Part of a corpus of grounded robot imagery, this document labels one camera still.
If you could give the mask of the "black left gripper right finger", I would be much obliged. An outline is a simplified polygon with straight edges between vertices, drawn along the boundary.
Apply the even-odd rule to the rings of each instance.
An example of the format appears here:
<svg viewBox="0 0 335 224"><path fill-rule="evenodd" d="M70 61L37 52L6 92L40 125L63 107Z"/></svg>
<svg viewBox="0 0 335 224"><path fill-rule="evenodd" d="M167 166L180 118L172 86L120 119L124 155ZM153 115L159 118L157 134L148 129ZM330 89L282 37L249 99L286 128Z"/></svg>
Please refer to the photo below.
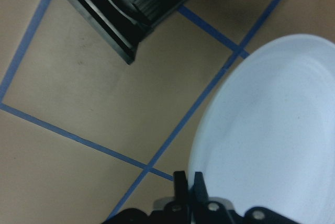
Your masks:
<svg viewBox="0 0 335 224"><path fill-rule="evenodd" d="M208 193L202 172L195 172L193 184L194 202L204 204L208 202Z"/></svg>

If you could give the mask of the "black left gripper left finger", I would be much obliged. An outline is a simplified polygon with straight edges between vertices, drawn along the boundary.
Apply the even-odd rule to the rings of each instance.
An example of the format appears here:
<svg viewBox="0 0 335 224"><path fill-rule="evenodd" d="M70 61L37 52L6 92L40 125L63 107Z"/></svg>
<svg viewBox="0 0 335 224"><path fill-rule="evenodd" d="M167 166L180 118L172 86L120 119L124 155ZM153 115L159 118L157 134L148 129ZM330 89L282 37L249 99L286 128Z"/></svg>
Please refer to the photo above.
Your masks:
<svg viewBox="0 0 335 224"><path fill-rule="evenodd" d="M173 173L174 205L186 205L188 203L188 182L184 171Z"/></svg>

